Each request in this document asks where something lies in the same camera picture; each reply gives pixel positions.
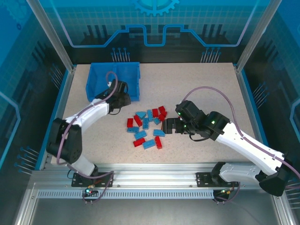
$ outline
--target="black bracket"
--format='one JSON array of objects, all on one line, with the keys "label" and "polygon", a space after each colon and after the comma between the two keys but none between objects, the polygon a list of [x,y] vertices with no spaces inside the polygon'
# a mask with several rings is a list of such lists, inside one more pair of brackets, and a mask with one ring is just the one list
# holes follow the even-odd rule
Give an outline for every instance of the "black bracket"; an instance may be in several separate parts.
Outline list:
[{"label": "black bracket", "polygon": [[220,182],[219,184],[216,184],[213,182],[211,178],[210,172],[197,172],[196,173],[196,181],[197,181],[197,187],[198,188],[231,188],[231,187],[238,187],[238,182]]},{"label": "black bracket", "polygon": [[[106,174],[105,172],[99,172],[97,176],[100,176],[100,175],[103,175],[103,174]],[[89,185],[92,185],[93,183],[96,183],[95,184],[95,187],[96,188],[105,188],[109,179],[111,177],[111,174],[105,176],[105,177],[102,177],[100,179],[97,179],[97,180],[94,180],[94,179],[88,179],[88,178],[85,178],[81,175],[79,175],[78,173],[74,173],[73,174],[73,179],[72,179],[72,183],[71,183],[71,186],[72,187],[75,187],[75,188],[86,188],[88,187]],[[108,185],[109,188],[111,188],[113,186],[113,178],[110,182],[110,184]]]}]

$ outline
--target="cable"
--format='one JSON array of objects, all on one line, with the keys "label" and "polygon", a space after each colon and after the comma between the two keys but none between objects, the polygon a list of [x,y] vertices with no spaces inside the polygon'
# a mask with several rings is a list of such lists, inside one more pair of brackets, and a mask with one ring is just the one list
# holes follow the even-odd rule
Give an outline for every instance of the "cable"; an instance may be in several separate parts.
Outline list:
[{"label": "cable", "polygon": [[[105,186],[103,192],[101,193],[101,195],[100,195],[97,199],[91,200],[93,203],[98,202],[98,201],[103,197],[105,191],[107,190],[109,184],[111,183],[111,181],[112,181],[112,179],[113,179],[113,175],[114,175],[114,173],[111,174],[111,177],[109,178],[109,180],[108,180],[108,182],[107,182],[107,184],[106,184],[106,186]],[[84,195],[82,195],[82,200],[85,201],[85,203],[90,202],[90,201],[86,201],[86,200],[85,200]]]},{"label": "cable", "polygon": [[194,142],[202,142],[202,141],[205,141],[205,140],[209,139],[209,137],[205,137],[205,138],[202,138],[202,139],[194,140],[194,139],[192,138],[192,135],[189,135],[189,139],[191,139],[191,140],[194,141]]},{"label": "cable", "polygon": [[[221,199],[221,200],[223,200],[225,203],[226,202],[228,202],[225,198],[222,198],[222,197],[217,197],[218,199]],[[236,203],[236,202],[231,202],[232,204],[234,204],[234,205],[237,205],[238,207],[240,207],[240,208],[242,208],[246,213],[248,213],[249,214],[249,216],[251,216],[258,224],[260,224],[260,225],[263,225],[263,223],[261,223],[251,212],[249,212],[244,206],[242,206],[242,205],[240,205],[240,204],[238,204],[238,203]]]},{"label": "cable", "polygon": [[69,170],[69,172],[67,173],[67,177],[68,177],[69,179],[73,179],[73,178],[70,178],[70,177],[69,177],[69,174],[70,174],[71,171],[72,171],[72,170]]},{"label": "cable", "polygon": [[[60,155],[61,155],[61,150],[62,150],[62,147],[63,147],[63,145],[64,145],[66,136],[67,136],[67,134],[68,134],[68,132],[69,132],[69,129],[71,128],[72,124],[73,124],[73,123],[77,120],[77,118],[78,118],[80,115],[82,115],[85,111],[87,111],[87,110],[89,110],[90,108],[95,107],[95,106],[97,106],[97,105],[103,103],[104,101],[106,101],[107,99],[109,99],[109,98],[114,94],[114,92],[116,91],[117,85],[118,85],[118,77],[117,77],[116,73],[113,72],[113,71],[107,72],[107,73],[106,73],[106,76],[105,76],[107,83],[108,83],[108,76],[109,76],[109,74],[113,74],[114,77],[115,77],[115,80],[116,80],[116,83],[115,83],[115,86],[114,86],[112,92],[111,92],[106,98],[102,99],[101,101],[97,102],[96,104],[94,104],[94,105],[89,105],[89,106],[87,106],[86,108],[82,109],[82,110],[76,115],[76,117],[74,117],[74,119],[72,119],[72,121],[68,124],[68,126],[67,126],[67,128],[66,128],[64,134],[62,135],[62,138],[61,138],[61,141],[60,141],[60,146],[59,146],[59,149],[58,149],[58,152],[57,152],[56,163],[57,163],[58,165],[66,164],[66,163],[61,163],[61,162],[60,162]],[[68,165],[68,167],[69,167],[70,169],[76,171],[76,169],[73,168],[71,165]],[[85,175],[85,174],[83,174],[83,173],[80,173],[79,171],[76,171],[76,172],[77,172],[79,175],[81,175],[81,176],[83,176],[83,177],[85,177],[85,178],[88,178],[88,179],[99,179],[99,178],[102,178],[102,177],[104,177],[104,176],[107,176],[107,175],[113,173],[113,171],[110,171],[110,172],[105,173],[105,174],[103,174],[103,175],[101,175],[101,176],[90,177],[90,176],[87,176],[87,175]]]},{"label": "cable", "polygon": [[119,111],[117,113],[109,113],[109,114],[114,116],[114,115],[118,115],[120,112],[121,112],[121,108],[119,109]]},{"label": "cable", "polygon": [[[287,163],[286,161],[278,158],[277,156],[273,155],[272,153],[269,153],[268,151],[266,151],[265,149],[261,148],[260,146],[258,146],[257,144],[253,143],[252,141],[250,141],[249,139],[247,139],[246,137],[244,137],[244,135],[242,134],[242,131],[240,130],[240,127],[238,125],[237,119],[236,119],[236,115],[235,115],[235,111],[233,108],[233,105],[231,103],[231,101],[229,100],[229,98],[220,90],[213,88],[213,87],[207,87],[207,86],[202,86],[202,87],[198,87],[198,88],[194,88],[192,89],[184,98],[182,101],[185,101],[187,99],[187,97],[192,94],[195,90],[199,90],[199,89],[210,89],[210,90],[214,90],[216,92],[218,92],[220,95],[222,95],[226,101],[228,102],[230,108],[231,108],[231,112],[232,112],[232,116],[233,116],[233,121],[234,121],[234,125],[239,133],[239,135],[241,136],[241,138],[243,138],[246,142],[248,142],[249,144],[251,144],[252,146],[256,147],[257,149],[259,149],[260,151],[264,152],[265,154],[271,156],[272,158],[278,160],[279,162],[281,162],[282,164],[286,165],[290,170],[292,170],[297,177],[300,179],[300,173],[294,168],[292,167],[289,163]],[[300,189],[300,186],[294,187],[294,186],[286,186],[287,189]]]}]

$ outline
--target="blue block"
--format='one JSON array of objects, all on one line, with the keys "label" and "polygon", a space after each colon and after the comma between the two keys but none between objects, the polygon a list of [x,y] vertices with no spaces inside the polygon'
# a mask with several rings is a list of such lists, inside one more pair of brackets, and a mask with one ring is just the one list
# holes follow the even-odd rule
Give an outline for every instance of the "blue block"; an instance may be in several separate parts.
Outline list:
[{"label": "blue block", "polygon": [[136,115],[138,115],[141,119],[144,119],[146,116],[146,112],[136,112]]},{"label": "blue block", "polygon": [[158,124],[160,124],[160,120],[158,119],[158,118],[154,118],[154,123],[156,124],[156,125],[158,125]]},{"label": "blue block", "polygon": [[142,146],[144,147],[144,149],[151,148],[151,147],[155,146],[155,141],[154,141],[154,139],[152,139],[150,141],[146,141],[142,144]]},{"label": "blue block", "polygon": [[143,137],[147,136],[146,134],[146,131],[142,130],[141,132],[135,134],[135,138],[138,140],[138,139],[141,139]]},{"label": "blue block", "polygon": [[157,129],[155,129],[155,130],[153,131],[153,135],[154,135],[154,136],[164,137],[164,136],[165,136],[165,133],[164,133],[162,130],[157,130]]},{"label": "blue block", "polygon": [[149,122],[152,122],[152,121],[153,121],[153,114],[152,114],[152,110],[151,110],[151,109],[147,110],[147,114],[148,114],[148,119],[149,119]]},{"label": "blue block", "polygon": [[127,132],[128,133],[133,133],[133,134],[137,134],[140,131],[139,127],[131,127],[131,128],[127,128]]},{"label": "blue block", "polygon": [[144,118],[142,120],[142,128],[144,130],[148,130],[149,129],[149,119],[148,118]]}]

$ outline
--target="blue edge trim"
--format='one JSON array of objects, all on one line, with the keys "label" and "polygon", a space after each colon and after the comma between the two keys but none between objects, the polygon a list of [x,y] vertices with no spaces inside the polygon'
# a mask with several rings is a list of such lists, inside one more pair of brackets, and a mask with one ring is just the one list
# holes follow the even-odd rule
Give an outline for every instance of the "blue edge trim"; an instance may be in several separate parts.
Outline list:
[{"label": "blue edge trim", "polygon": [[55,101],[55,105],[54,105],[54,108],[53,108],[53,111],[52,111],[52,114],[51,114],[49,125],[48,125],[47,131],[45,133],[45,137],[44,137],[44,140],[43,140],[41,151],[40,151],[40,153],[38,155],[38,158],[37,158],[37,163],[36,163],[35,170],[39,170],[39,168],[42,164],[42,161],[43,161],[44,154],[46,153],[46,146],[47,146],[47,143],[48,143],[48,138],[49,138],[52,122],[53,122],[54,119],[56,119],[55,118],[56,113],[57,113],[58,106],[60,104],[60,99],[61,99],[62,93],[64,91],[64,87],[65,87],[65,84],[66,84],[66,81],[67,81],[67,78],[68,78],[68,73],[69,72],[66,70],[65,75],[64,75],[64,79],[62,80],[62,83],[61,83],[61,86],[60,86],[60,91],[58,92],[58,95],[57,95],[57,98],[56,98],[56,101]]},{"label": "blue edge trim", "polygon": [[250,102],[251,102],[251,106],[253,108],[254,116],[255,116],[255,119],[257,121],[258,129],[259,129],[260,135],[262,137],[262,142],[263,142],[264,145],[268,146],[269,144],[268,144],[268,141],[267,141],[267,137],[266,137],[266,134],[263,130],[262,121],[261,121],[261,118],[259,117],[258,110],[257,110],[257,107],[255,105],[255,101],[254,101],[254,98],[253,98],[253,95],[252,95],[252,92],[251,92],[251,89],[250,89],[250,85],[249,85],[249,82],[248,82],[248,79],[246,77],[246,73],[245,73],[244,69],[242,69],[242,76],[243,76],[243,80],[245,82],[245,86],[246,86],[246,89],[247,89],[247,94],[249,95],[249,98],[250,98]]}]

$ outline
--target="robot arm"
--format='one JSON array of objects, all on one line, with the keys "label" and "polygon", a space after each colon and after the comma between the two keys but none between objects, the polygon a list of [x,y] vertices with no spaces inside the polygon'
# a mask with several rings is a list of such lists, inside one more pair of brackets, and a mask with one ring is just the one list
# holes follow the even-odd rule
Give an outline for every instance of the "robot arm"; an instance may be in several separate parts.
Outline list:
[{"label": "robot arm", "polygon": [[[228,118],[218,112],[211,112],[206,115],[191,101],[183,101],[176,106],[175,111],[180,119],[170,118],[164,121],[163,131],[166,134],[171,134],[173,128],[176,133],[188,134],[191,139],[195,134],[199,134],[203,139],[195,141],[212,139],[220,142],[236,150],[255,164],[255,166],[233,166],[219,162],[211,172],[212,182],[216,185],[233,181],[255,182],[259,183],[260,187],[269,194],[282,195],[290,177],[290,169],[254,145],[263,148],[283,161],[288,161],[281,152],[263,145],[243,132],[243,137],[241,137],[235,124]],[[245,138],[250,140],[253,145],[247,142]]]},{"label": "robot arm", "polygon": [[57,157],[62,135],[71,121],[76,118],[64,141],[60,158],[69,163],[75,170],[88,177],[97,176],[98,168],[82,154],[82,133],[94,122],[106,116],[114,109],[121,109],[121,107],[131,104],[130,96],[127,94],[128,86],[122,81],[118,81],[116,91],[113,95],[107,101],[100,103],[102,99],[113,91],[114,86],[115,80],[113,80],[107,90],[96,96],[86,107],[88,109],[81,115],[78,116],[79,113],[76,113],[65,120],[56,118],[52,123],[46,150],[48,153]]}]

